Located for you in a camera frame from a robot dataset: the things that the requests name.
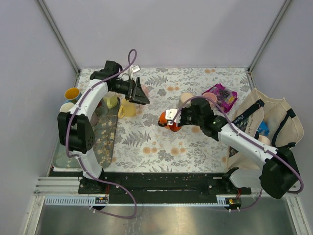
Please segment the orange mug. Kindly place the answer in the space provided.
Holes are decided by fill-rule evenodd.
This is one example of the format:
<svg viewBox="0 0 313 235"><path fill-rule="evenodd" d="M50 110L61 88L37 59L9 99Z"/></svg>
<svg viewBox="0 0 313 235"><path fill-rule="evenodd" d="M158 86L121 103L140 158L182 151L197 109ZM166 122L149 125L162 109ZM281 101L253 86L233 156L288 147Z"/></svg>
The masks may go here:
<svg viewBox="0 0 313 235"><path fill-rule="evenodd" d="M164 111L158 120L158 125L160 127L165 127L169 130L171 130L172 132L177 132L181 129L181 127L178 127L178 125L174 122L173 124L169 124L169 120L166 119L166 112Z"/></svg>

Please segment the light green faceted mug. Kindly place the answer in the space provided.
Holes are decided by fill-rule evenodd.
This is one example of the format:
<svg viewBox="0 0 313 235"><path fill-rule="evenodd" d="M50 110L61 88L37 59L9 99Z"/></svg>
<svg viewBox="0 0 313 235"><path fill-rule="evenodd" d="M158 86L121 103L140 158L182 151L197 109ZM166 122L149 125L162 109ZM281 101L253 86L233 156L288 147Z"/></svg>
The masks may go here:
<svg viewBox="0 0 313 235"><path fill-rule="evenodd" d="M117 94L115 92L107 92L102 99L108 109L114 108L118 103Z"/></svg>

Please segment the blue floral mug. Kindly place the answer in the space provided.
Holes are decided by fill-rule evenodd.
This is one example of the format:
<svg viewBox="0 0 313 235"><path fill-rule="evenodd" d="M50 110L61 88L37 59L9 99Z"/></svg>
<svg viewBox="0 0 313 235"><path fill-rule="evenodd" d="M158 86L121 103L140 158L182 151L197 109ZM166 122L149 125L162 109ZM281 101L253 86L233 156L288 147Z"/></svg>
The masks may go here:
<svg viewBox="0 0 313 235"><path fill-rule="evenodd" d="M76 104L81 96L82 94L78 88L70 88L64 94L64 97L66 99L65 103Z"/></svg>

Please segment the dark teal mug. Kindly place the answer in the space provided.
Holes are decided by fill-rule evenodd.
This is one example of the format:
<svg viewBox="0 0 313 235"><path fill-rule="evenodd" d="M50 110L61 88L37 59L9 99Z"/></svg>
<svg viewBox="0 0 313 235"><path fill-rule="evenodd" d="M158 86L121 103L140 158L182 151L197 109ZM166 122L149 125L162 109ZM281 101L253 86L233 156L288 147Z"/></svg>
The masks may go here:
<svg viewBox="0 0 313 235"><path fill-rule="evenodd" d="M64 103L61 107L60 107L60 110L59 112L60 113L67 113L71 110L71 108L73 108L75 106L74 103L72 102L67 102L67 103Z"/></svg>

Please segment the lilac mug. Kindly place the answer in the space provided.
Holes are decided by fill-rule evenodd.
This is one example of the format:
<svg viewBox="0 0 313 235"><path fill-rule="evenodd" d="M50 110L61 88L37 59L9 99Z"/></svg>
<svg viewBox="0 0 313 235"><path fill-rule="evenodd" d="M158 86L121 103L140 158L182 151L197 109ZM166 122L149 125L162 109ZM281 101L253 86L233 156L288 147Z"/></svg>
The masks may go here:
<svg viewBox="0 0 313 235"><path fill-rule="evenodd" d="M91 126L95 126L98 123L98 116L96 112L94 112L90 118L90 124Z"/></svg>

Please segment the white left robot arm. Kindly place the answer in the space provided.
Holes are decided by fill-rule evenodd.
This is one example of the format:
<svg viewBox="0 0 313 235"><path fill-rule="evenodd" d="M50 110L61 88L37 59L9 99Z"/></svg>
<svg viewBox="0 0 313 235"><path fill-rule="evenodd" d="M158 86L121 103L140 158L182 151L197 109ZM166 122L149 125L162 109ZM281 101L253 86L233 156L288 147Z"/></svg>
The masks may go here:
<svg viewBox="0 0 313 235"><path fill-rule="evenodd" d="M93 151L95 133L90 123L99 102L108 92L114 92L123 94L130 103L150 103L140 78L130 75L128 80L123 80L120 74L124 72L119 63L107 61L102 70L91 74L88 87L74 106L68 112L60 112L57 117L60 144L66 148L69 158L79 162L83 176L91 179L89 188L95 193L106 189L106 181L100 178L103 168Z"/></svg>

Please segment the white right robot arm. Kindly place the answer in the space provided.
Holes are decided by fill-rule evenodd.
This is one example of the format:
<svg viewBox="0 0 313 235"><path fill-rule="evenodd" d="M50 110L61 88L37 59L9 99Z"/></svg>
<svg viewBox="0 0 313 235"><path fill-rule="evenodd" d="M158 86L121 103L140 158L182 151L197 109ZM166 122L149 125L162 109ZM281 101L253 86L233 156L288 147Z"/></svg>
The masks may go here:
<svg viewBox="0 0 313 235"><path fill-rule="evenodd" d="M195 96L189 101L191 105L181 106L173 117L178 127L198 126L206 136L234 148L258 166L257 169L233 170L229 178L223 180L225 192L233 194L239 188L257 188L280 199L286 193L303 191L304 183L289 148L269 146L249 136L237 128L226 114L214 114L207 98Z"/></svg>

